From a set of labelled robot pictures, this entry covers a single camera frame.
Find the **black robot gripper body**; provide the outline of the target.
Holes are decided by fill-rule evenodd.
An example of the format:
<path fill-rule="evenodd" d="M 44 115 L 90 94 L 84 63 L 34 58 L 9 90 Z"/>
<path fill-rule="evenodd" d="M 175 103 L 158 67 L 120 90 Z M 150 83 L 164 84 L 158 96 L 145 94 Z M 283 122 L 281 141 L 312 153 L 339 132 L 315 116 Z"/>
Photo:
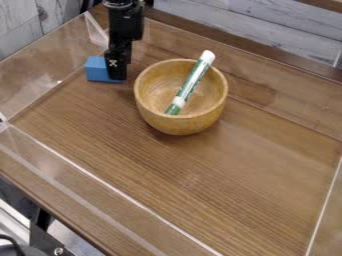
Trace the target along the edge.
<path fill-rule="evenodd" d="M 102 0 L 108 11 L 109 46 L 118 47 L 142 38 L 144 1 Z"/>

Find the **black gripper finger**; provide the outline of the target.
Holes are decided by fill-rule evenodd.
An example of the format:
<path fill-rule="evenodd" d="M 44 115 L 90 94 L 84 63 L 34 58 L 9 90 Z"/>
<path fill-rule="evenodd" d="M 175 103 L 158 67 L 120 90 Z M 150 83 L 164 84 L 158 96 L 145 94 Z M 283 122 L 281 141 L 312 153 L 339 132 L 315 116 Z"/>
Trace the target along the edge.
<path fill-rule="evenodd" d="M 130 64 L 132 44 L 108 48 L 104 52 L 104 60 L 108 77 L 112 80 L 124 81 L 128 75 L 128 65 Z"/>

